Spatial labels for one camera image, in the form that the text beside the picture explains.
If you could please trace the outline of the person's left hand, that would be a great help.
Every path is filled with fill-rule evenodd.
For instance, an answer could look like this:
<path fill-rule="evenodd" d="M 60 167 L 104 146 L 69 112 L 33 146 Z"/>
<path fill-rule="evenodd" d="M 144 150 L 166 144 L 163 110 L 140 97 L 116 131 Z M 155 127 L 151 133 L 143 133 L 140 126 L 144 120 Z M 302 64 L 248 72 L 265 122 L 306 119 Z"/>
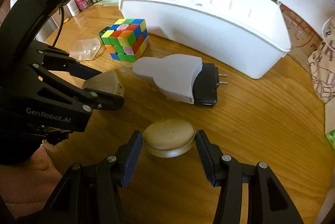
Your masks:
<path fill-rule="evenodd" d="M 45 146 L 19 166 L 1 165 L 1 198 L 17 219 L 42 210 L 62 178 Z"/>

